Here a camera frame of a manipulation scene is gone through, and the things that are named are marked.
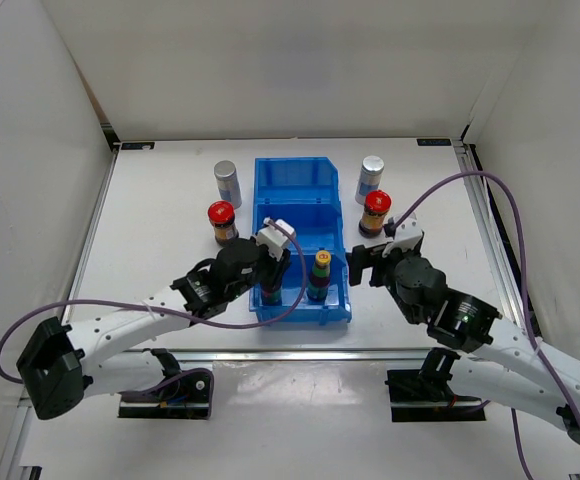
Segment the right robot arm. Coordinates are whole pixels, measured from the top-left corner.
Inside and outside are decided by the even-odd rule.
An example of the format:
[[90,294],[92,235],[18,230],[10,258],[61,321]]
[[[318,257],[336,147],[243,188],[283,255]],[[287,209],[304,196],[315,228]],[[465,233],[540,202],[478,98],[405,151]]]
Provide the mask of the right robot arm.
[[346,255],[351,285],[365,269],[370,284],[387,289],[410,324],[423,324],[439,343],[427,357],[419,387],[430,399],[488,398],[544,419],[580,445],[580,360],[531,338],[496,307],[452,289],[444,272],[421,253],[418,227],[393,241]]

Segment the yellow-cap sauce bottle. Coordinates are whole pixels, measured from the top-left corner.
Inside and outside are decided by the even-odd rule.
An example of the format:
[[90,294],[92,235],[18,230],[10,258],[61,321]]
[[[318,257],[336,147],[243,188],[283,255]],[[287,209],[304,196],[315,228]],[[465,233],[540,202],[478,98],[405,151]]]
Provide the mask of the yellow-cap sauce bottle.
[[307,296],[315,302],[324,301],[328,294],[332,256],[327,250],[319,250],[314,258],[308,279]]
[[261,283],[261,302],[266,306],[280,305],[282,302],[282,281]]

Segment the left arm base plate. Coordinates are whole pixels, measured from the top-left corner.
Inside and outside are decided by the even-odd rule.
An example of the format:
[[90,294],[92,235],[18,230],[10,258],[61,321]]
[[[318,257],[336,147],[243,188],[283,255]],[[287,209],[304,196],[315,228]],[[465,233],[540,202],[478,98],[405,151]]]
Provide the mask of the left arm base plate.
[[121,419],[209,420],[213,394],[211,370],[182,370],[165,386],[147,392],[124,392],[117,416]]

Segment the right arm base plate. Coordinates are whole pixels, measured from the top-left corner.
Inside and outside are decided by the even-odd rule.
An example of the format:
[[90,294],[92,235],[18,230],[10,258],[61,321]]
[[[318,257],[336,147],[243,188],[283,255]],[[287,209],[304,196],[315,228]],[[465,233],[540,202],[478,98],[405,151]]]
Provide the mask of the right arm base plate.
[[454,394],[445,384],[434,385],[417,370],[388,370],[391,421],[393,423],[452,423],[486,420],[484,401]]

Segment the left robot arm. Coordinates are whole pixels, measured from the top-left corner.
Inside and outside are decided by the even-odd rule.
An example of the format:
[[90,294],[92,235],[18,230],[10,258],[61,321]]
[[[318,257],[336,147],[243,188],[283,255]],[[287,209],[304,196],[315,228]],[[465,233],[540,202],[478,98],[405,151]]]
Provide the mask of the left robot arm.
[[56,317],[42,321],[16,362],[37,417],[57,418],[83,399],[106,393],[175,396],[180,377],[166,350],[150,349],[136,361],[124,351],[207,323],[257,285],[279,286],[290,262],[289,243],[264,234],[239,238],[135,308],[71,325]]

